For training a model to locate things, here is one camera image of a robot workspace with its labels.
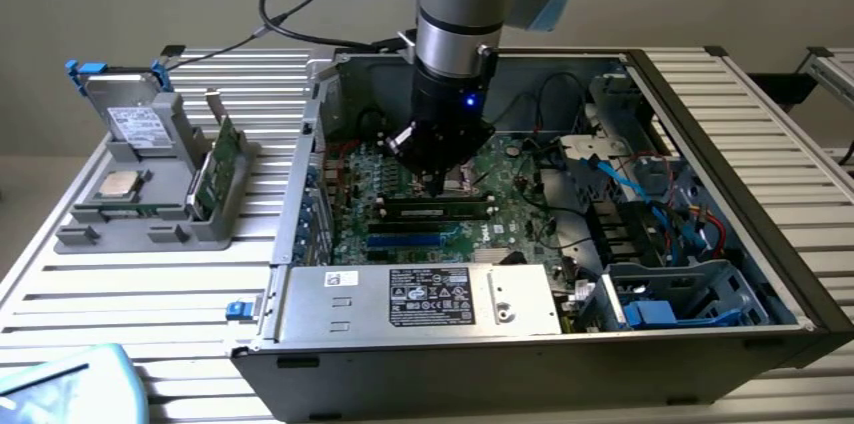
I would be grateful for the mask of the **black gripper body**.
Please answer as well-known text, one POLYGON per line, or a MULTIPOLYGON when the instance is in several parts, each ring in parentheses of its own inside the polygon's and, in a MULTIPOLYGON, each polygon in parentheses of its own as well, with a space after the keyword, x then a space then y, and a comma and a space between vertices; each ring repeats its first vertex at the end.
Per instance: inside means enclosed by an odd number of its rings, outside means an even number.
POLYGON ((408 122, 386 140, 393 157, 413 174, 442 177, 492 136, 494 127, 482 118, 486 90, 480 78, 414 70, 408 122))

